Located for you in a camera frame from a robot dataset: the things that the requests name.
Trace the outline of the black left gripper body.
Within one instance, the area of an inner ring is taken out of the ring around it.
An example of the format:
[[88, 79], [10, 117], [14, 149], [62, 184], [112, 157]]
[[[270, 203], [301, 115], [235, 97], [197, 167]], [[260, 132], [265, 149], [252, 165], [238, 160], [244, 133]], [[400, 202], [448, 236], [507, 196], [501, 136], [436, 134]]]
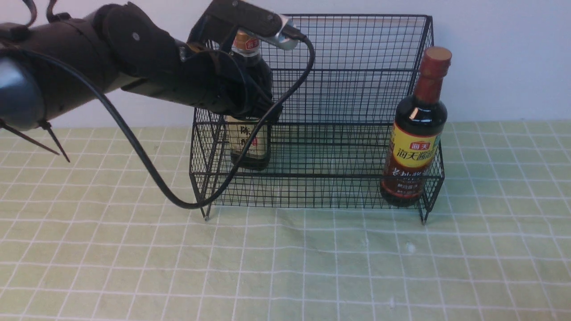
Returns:
[[180, 63], [169, 74], [139, 79], [123, 91], [166, 100], [238, 120], [259, 119], [273, 106], [273, 75], [259, 51], [230, 52], [200, 43], [179, 43]]

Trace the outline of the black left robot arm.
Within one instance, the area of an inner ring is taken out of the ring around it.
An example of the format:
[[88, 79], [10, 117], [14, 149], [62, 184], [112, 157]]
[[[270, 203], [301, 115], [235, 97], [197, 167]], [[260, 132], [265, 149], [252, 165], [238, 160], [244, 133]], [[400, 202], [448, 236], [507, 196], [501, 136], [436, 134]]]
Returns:
[[269, 90], [230, 56], [238, 31], [282, 49], [288, 17], [242, 0], [214, 0], [188, 42], [173, 38], [138, 6], [107, 4], [84, 18], [1, 25], [1, 122], [28, 131], [96, 95], [50, 57], [72, 67], [102, 93], [121, 89], [158, 100], [239, 117], [261, 117]]

